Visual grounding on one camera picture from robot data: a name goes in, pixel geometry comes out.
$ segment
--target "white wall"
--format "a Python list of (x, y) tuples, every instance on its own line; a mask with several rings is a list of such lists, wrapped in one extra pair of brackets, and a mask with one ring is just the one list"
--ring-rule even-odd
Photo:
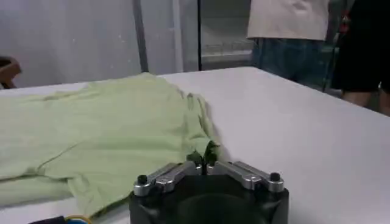
[(15, 57), (18, 87), (140, 72), (129, 0), (1, 0), (0, 55)]

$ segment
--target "person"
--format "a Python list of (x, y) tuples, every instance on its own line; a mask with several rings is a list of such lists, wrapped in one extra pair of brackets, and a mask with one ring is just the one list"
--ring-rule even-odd
[(388, 0), (356, 0), (350, 27), (342, 40), (332, 87), (343, 91), (343, 99), (365, 107), (380, 89), (380, 111), (390, 116), (390, 42), (386, 31), (390, 19)]
[(304, 83), (321, 72), (329, 0), (252, 0), (252, 66)]

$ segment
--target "leg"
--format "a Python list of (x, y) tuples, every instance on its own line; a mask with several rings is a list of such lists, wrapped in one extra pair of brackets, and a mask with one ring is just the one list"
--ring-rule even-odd
[(304, 47), (303, 62), (297, 70), (297, 81), (303, 85), (318, 88), (325, 78), (325, 68), (321, 66), (321, 49), (323, 41), (301, 40)]
[(345, 101), (359, 105), (361, 107), (367, 106), (371, 98), (370, 92), (344, 92), (342, 98)]
[(252, 64), (259, 69), (295, 81), (305, 46), (300, 40), (260, 38), (252, 52)]
[(383, 89), (380, 91), (380, 112), (390, 117), (390, 94)]

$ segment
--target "table surface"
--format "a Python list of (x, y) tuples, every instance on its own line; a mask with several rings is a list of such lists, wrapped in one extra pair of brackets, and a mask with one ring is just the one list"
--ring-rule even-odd
[[(291, 194), (290, 223), (390, 223), (390, 118), (254, 68), (161, 77), (205, 97), (225, 157), (282, 174)], [(13, 89), (0, 96), (85, 85)], [(77, 213), (69, 198), (3, 208), (0, 220), (25, 224)], [(95, 223), (129, 222), (122, 205)]]

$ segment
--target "yellow cable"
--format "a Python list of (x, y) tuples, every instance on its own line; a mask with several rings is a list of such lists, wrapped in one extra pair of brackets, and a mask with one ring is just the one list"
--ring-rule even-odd
[(65, 218), (65, 221), (68, 221), (68, 220), (72, 220), (72, 219), (79, 219), (79, 220), (83, 220), (84, 222), (88, 223), (88, 224), (92, 224), (91, 220), (82, 216), (82, 215), (71, 215), (71, 216), (68, 216)]

